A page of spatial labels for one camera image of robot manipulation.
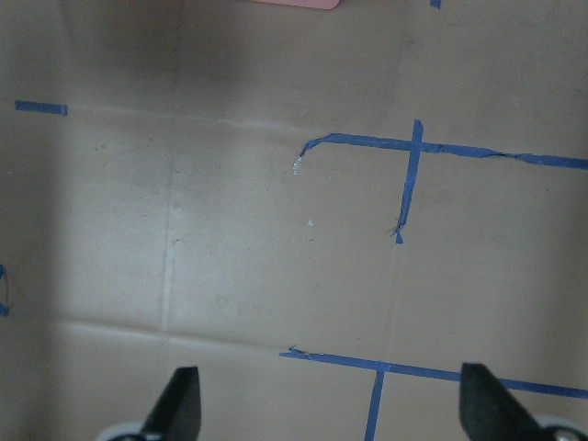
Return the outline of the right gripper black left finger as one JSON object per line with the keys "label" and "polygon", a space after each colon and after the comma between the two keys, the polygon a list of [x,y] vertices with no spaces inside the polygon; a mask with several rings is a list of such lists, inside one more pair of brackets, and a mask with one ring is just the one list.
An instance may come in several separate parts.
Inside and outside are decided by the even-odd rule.
{"label": "right gripper black left finger", "polygon": [[196,441],[201,418],[198,367],[179,367],[148,414],[139,439]]}

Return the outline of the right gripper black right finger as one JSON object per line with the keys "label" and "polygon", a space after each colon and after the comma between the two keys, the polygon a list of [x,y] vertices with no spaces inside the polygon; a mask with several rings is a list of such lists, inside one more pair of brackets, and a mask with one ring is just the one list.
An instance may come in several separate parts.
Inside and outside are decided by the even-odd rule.
{"label": "right gripper black right finger", "polygon": [[547,439],[537,421],[483,364],[462,364],[459,421],[469,440]]}

